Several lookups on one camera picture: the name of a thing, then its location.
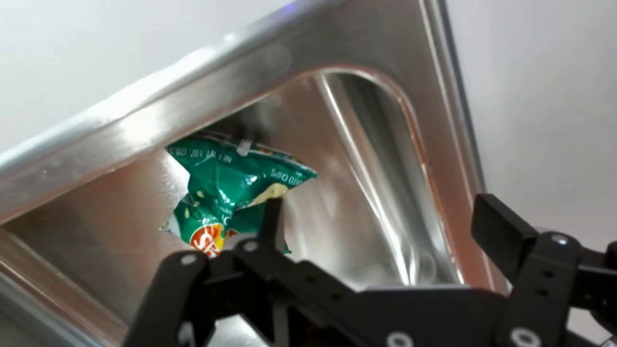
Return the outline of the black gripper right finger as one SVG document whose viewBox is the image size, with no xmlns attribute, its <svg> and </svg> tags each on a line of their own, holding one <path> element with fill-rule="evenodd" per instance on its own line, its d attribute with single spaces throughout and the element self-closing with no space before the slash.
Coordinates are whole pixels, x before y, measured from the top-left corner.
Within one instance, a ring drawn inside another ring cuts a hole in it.
<svg viewBox="0 0 617 347">
<path fill-rule="evenodd" d="M 561 230 L 537 230 L 495 194 L 474 196 L 470 234 L 510 283 L 495 325 L 497 347 L 593 347 L 566 327 L 586 310 L 617 335 L 617 242 L 603 252 Z"/>
</svg>

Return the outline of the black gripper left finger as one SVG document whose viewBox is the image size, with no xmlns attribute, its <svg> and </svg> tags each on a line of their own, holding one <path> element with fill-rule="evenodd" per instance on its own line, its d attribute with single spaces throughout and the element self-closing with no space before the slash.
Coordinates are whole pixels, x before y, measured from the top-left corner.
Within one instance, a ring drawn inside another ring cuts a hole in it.
<svg viewBox="0 0 617 347">
<path fill-rule="evenodd" d="M 264 250 L 275 256 L 281 200 L 267 200 L 260 230 L 233 250 L 206 257 L 198 250 L 165 256 L 123 347 L 206 347 L 221 317 L 242 317 L 266 342 L 273 340 L 273 313 L 266 275 L 254 269 Z"/>
</svg>

